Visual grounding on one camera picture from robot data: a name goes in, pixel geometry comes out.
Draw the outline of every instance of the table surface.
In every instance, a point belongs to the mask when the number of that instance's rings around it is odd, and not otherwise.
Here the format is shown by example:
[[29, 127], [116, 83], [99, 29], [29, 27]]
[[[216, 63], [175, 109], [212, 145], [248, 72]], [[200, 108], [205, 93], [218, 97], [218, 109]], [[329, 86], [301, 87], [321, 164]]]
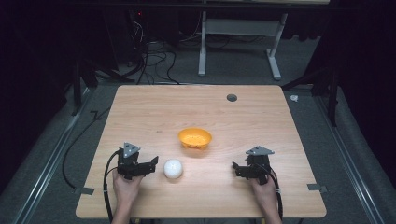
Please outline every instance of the table surface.
[[[235, 94], [237, 100], [227, 100]], [[205, 150], [186, 149], [179, 131], [200, 127], [213, 140]], [[262, 217], [245, 178], [235, 176], [232, 161], [246, 164], [246, 151], [272, 149], [272, 168], [282, 191], [284, 217], [324, 217], [326, 208], [294, 125], [283, 91], [278, 86], [121, 86], [93, 158], [78, 217], [107, 217], [103, 196], [106, 163], [124, 142], [141, 147], [139, 162], [159, 156], [155, 173], [147, 175], [131, 217]], [[167, 160], [178, 159], [183, 174], [168, 179]], [[110, 168], [117, 166], [115, 158]], [[116, 199], [111, 175], [110, 203]]]

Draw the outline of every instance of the metal rail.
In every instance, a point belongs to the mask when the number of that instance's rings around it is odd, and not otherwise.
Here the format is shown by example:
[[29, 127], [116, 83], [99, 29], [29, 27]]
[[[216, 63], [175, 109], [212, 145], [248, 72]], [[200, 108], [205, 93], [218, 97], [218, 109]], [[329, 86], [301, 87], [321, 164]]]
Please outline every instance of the metal rail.
[[184, 9], [184, 10], [201, 10], [201, 11], [271, 11], [289, 13], [295, 11], [305, 12], [331, 12], [331, 13], [350, 13], [357, 11], [361, 5], [348, 7], [337, 7], [318, 4], [276, 4], [276, 3], [258, 3], [258, 2], [210, 2], [210, 3], [153, 3], [153, 2], [90, 2], [90, 1], [65, 1], [63, 0], [58, 6], [62, 7], [89, 7], [89, 8], [129, 8], [129, 9]]
[[359, 173], [359, 170], [356, 167], [355, 162], [353, 161], [352, 157], [347, 151], [347, 147], [345, 146], [340, 133], [338, 132], [336, 127], [332, 126], [332, 123], [327, 118], [327, 108], [322, 98], [314, 97], [314, 100], [317, 103], [317, 106], [320, 109], [323, 118], [325, 118], [330, 131], [332, 132], [332, 137], [334, 138], [338, 146], [340, 155], [342, 157], [342, 162], [346, 168], [346, 173], [349, 176], [349, 179], [356, 191], [356, 194], [361, 200], [361, 205], [363, 206], [363, 209], [366, 212], [367, 217], [370, 219], [371, 223], [375, 223], [375, 224], [385, 223], [373, 200], [370, 190], [367, 188], [367, 185], [364, 182], [363, 178], [361, 177], [361, 174]]
[[69, 139], [70, 133], [73, 131], [73, 128], [80, 117], [81, 111], [84, 109], [85, 105], [88, 102], [89, 96], [91, 95], [91, 92], [88, 90], [88, 88], [85, 89], [83, 95], [85, 96], [85, 100], [80, 110], [73, 118], [70, 119], [69, 124], [67, 125], [60, 139], [58, 140], [55, 149], [52, 151], [52, 154], [50, 155], [49, 160], [43, 169], [43, 172], [35, 182], [35, 186], [30, 192], [29, 197], [27, 198], [20, 212], [17, 214], [13, 223], [29, 223], [29, 220], [32, 218], [32, 215], [35, 212], [35, 209], [37, 208], [38, 203], [40, 202], [41, 197], [43, 196], [48, 184], [50, 183], [59, 162], [62, 160], [63, 154], [66, 150], [65, 144]]

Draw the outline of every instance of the black cable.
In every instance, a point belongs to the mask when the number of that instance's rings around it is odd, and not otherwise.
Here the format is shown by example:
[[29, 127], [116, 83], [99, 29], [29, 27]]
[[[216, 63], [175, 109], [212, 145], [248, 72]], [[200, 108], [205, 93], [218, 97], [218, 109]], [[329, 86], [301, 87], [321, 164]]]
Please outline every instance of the black cable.
[[173, 66], [175, 65], [175, 61], [176, 61], [176, 54], [173, 51], [169, 51], [170, 53], [172, 53], [174, 55], [174, 60], [172, 61], [172, 65], [168, 68], [168, 70], [166, 71], [166, 75], [168, 76], [169, 80], [175, 82], [177, 85], [180, 85], [180, 83], [174, 79], [172, 79], [169, 75], [169, 72], [171, 71], [171, 69], [173, 68]]
[[128, 76], [131, 76], [133, 74], [136, 74], [139, 70], [141, 70], [144, 67], [144, 64], [145, 64], [145, 60], [143, 59], [142, 56], [140, 56], [139, 60], [137, 61], [137, 66], [133, 70], [131, 70], [131, 71], [129, 71], [129, 72], [127, 72], [127, 73], [125, 73], [125, 74], [123, 74], [121, 76], [122, 77], [128, 77]]
[[119, 80], [122, 82], [134, 82], [134, 79], [129, 79], [127, 77], [123, 77], [122, 75], [114, 72], [113, 70], [108, 69], [105, 66], [102, 66], [101, 64], [96, 63], [92, 60], [85, 59], [84, 62], [87, 63], [87, 65], [93, 67], [94, 69], [100, 70], [100, 71], [104, 72], [105, 74], [115, 78], [116, 80]]
[[152, 49], [150, 52], [156, 52], [156, 51], [160, 51], [160, 49], [163, 49], [165, 47], [165, 41], [164, 40], [153, 40], [153, 41], [147, 43], [148, 47], [149, 47], [149, 45], [159, 44], [159, 43], [161, 43], [162, 45], [158, 49]]
[[[216, 36], [214, 36], [214, 35], [209, 35], [208, 37], [209, 37], [209, 38], [212, 38], [212, 39], [215, 39]], [[228, 37], [225, 37], [224, 39], [225, 39], [226, 42], [225, 42], [222, 46], [219, 46], [219, 47], [212, 47], [212, 46], [209, 45], [209, 42], [208, 42], [208, 41], [206, 41], [206, 46], [207, 46], [208, 48], [210, 48], [210, 49], [223, 49], [224, 47], [226, 47], [226, 46], [230, 43], [231, 38], [228, 36]]]
[[109, 170], [109, 171], [107, 171], [107, 175], [109, 175], [113, 170], [115, 170], [115, 169], [117, 169], [117, 166], [116, 167], [113, 167], [113, 168], [111, 168], [111, 170]]
[[73, 140], [73, 142], [70, 144], [70, 146], [67, 148], [66, 152], [64, 153], [64, 159], [62, 162], [62, 175], [64, 176], [64, 181], [66, 182], [66, 184], [68, 186], [70, 186], [70, 188], [72, 188], [73, 190], [76, 190], [76, 186], [74, 186], [68, 179], [66, 176], [66, 171], [65, 171], [65, 164], [66, 164], [66, 158], [67, 158], [67, 154], [69, 153], [70, 149], [73, 147], [73, 145], [77, 142], [77, 140], [97, 121], [99, 120], [107, 111], [110, 110], [111, 107], [107, 108], [106, 110], [104, 110], [96, 119], [94, 119], [93, 121], [91, 121], [90, 124], [87, 125], [87, 127], [84, 128], [84, 130], [75, 138], [75, 140]]
[[111, 157], [108, 159], [107, 161], [107, 165], [106, 165], [106, 169], [105, 169], [105, 175], [103, 177], [103, 195], [105, 197], [105, 204], [106, 204], [106, 210], [107, 210], [107, 214], [108, 214], [108, 219], [110, 220], [110, 223], [113, 221], [113, 213], [111, 212], [111, 205], [110, 205], [110, 200], [108, 199], [108, 192], [107, 192], [107, 175], [109, 174], [108, 171], [108, 166], [110, 165], [111, 161], [113, 160], [113, 158], [118, 155], [120, 153], [120, 151], [115, 151], [113, 153], [113, 155], [111, 155]]
[[152, 76], [152, 74], [145, 73], [145, 75], [146, 75], [146, 79], [148, 80], [148, 84], [149, 84], [149, 85], [155, 84], [155, 79], [154, 79], [154, 77]]
[[161, 60], [159, 60], [158, 62], [156, 62], [155, 63], [155, 66], [154, 66], [154, 72], [155, 72], [155, 75], [157, 75], [157, 77], [159, 77], [160, 79], [163, 79], [163, 80], [169, 80], [169, 79], [167, 79], [166, 77], [162, 77], [159, 73], [158, 73], [158, 71], [157, 71], [157, 68], [158, 68], [158, 65], [161, 63], [161, 62], [165, 62], [165, 60], [166, 60], [166, 53], [165, 52], [158, 52], [158, 53], [163, 53], [165, 56], [164, 56], [164, 58], [162, 58]]
[[157, 53], [148, 53], [148, 56], [150, 57], [154, 57], [154, 58], [159, 58], [160, 60], [156, 63], [153, 64], [148, 64], [148, 67], [151, 66], [157, 66], [159, 63], [164, 62], [166, 59], [166, 53], [165, 52], [161, 52], [161, 51], [157, 51]]
[[180, 44], [183, 46], [187, 46], [187, 47], [195, 47], [195, 46], [201, 45], [201, 39], [197, 40], [196, 38], [192, 38], [192, 39], [180, 42]]
[[148, 52], [149, 52], [149, 46], [146, 45], [146, 57], [145, 57], [146, 60], [143, 59], [143, 60], [144, 60], [144, 65], [143, 65], [143, 67], [142, 67], [142, 72], [140, 73], [139, 79], [138, 79], [137, 82], [136, 82], [136, 85], [139, 85], [139, 84], [140, 84], [140, 80], [142, 79], [142, 76], [145, 74], [146, 68], [148, 67], [148, 60], [149, 60], [149, 54], [148, 54]]
[[279, 183], [277, 182], [276, 173], [272, 168], [270, 171], [268, 171], [264, 166], [260, 164], [257, 165], [261, 167], [274, 180], [275, 189], [276, 189], [276, 198], [277, 198], [277, 212], [279, 213], [280, 219], [283, 219], [283, 203], [282, 203], [282, 197], [280, 195], [280, 187], [279, 187]]

